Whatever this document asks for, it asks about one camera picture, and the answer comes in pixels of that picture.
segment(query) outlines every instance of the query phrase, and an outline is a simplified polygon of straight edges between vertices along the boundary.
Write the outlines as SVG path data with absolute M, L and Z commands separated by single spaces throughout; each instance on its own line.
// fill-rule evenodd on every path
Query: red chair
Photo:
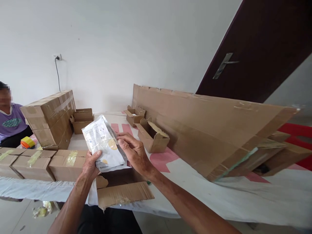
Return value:
M 279 129 L 280 132 L 288 133 L 291 135 L 286 142 L 312 150 L 312 144 L 304 142 L 297 138 L 298 136 L 304 136 L 304 137 L 309 137 L 312 139 L 312 127 L 308 126 L 303 126 L 303 125 L 298 125 L 298 124 L 293 124 L 293 123 L 286 123 L 283 126 L 280 127 Z M 300 162 L 297 163 L 299 166 L 304 167 L 305 169 L 308 169 L 312 171 L 312 154 L 301 160 Z

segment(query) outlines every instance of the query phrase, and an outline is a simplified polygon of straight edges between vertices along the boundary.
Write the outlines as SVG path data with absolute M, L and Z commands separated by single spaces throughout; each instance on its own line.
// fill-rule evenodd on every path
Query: white wall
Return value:
M 264 102 L 302 107 L 290 122 L 312 125 L 312 54 Z
M 22 105 L 73 89 L 116 111 L 133 83 L 196 92 L 242 0 L 0 1 L 0 81 Z

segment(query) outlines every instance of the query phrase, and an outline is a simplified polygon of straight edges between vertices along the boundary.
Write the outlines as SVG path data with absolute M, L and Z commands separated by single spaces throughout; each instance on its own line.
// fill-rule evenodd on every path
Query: door handle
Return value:
M 221 73 L 223 72 L 225 66 L 227 64 L 234 64 L 234 63 L 238 63 L 239 61 L 229 61 L 230 58 L 232 57 L 233 53 L 227 53 L 221 63 L 221 65 L 219 66 L 217 72 L 215 73 L 214 77 L 212 78 L 213 80 L 216 80 L 219 78 L 219 76 L 221 75 Z

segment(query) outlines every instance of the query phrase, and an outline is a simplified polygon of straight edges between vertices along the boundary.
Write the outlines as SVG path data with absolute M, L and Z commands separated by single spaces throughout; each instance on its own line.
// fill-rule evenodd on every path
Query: hand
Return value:
M 135 139 L 129 133 L 117 133 L 117 140 L 134 169 L 148 177 L 155 167 L 147 157 L 142 141 Z
M 95 161 L 102 155 L 102 151 L 97 151 L 93 155 L 88 150 L 86 156 L 84 165 L 82 167 L 82 175 L 85 176 L 90 181 L 93 181 L 97 175 L 99 174 L 98 168 L 95 166 Z

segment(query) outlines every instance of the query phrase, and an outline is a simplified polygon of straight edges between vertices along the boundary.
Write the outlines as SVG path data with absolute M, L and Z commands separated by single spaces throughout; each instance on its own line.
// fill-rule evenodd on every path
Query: dark hair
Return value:
M 9 90 L 9 87 L 5 83 L 0 81 L 0 90 L 3 90 L 3 89 Z

